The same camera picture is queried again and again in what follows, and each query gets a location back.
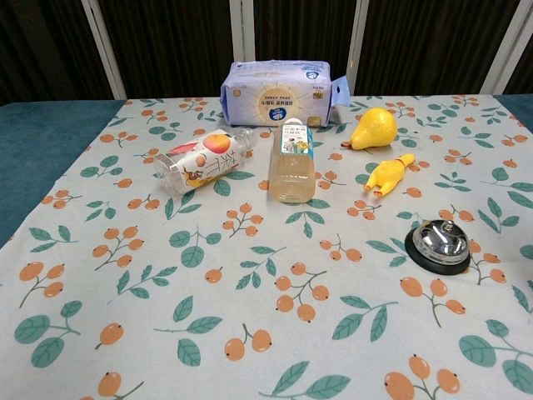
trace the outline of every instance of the yellow pear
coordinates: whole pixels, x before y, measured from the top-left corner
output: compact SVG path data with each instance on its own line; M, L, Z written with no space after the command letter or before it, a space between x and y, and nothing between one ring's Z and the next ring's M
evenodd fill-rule
M386 146L396 137L396 121L390 112L374 107L363 114L351 135L351 148L361 150Z

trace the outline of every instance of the toy pear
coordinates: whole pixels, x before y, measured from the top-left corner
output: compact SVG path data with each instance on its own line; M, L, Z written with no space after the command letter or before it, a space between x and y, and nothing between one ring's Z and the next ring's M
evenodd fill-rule
M406 168L409 164L415 161L414 154L404 154L394 160L382 161L372 171L366 185L365 190L370 190L375 186L379 186L379 190L375 190L374 194L378 197L385 196L402 180Z
M396 121L390 112L374 107L365 112L351 135L351 148L386 146L396 137Z

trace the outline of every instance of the dark curtain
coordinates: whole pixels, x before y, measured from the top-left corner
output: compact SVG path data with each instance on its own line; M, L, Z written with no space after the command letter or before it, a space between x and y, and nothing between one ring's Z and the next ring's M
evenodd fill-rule
M2 0L0 29L0 105L112 98L79 0Z
M371 0L355 94L478 93L519 0Z
M256 60L328 61L346 74L355 0L254 0Z
M504 94L533 93L533 36L527 43Z
M228 1L103 0L130 98L218 96L233 61Z

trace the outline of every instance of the lying bottle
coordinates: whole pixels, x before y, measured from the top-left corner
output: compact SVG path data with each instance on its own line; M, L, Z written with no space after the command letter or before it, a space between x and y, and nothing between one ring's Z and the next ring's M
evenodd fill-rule
M290 118L274 134L269 193L278 202L305 203L315 194L312 131Z
M247 152L257 144L250 128L232 133L217 129L154 157L154 165L167 191L181 195L241 168Z

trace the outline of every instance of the sanitary pad package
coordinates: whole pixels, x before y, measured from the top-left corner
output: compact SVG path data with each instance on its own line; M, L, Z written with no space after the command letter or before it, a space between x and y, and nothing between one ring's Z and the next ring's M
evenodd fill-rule
M279 126L298 118L309 127L325 127L330 107L349 106L350 93L346 77L331 81L327 62L234 62L220 102L233 125Z

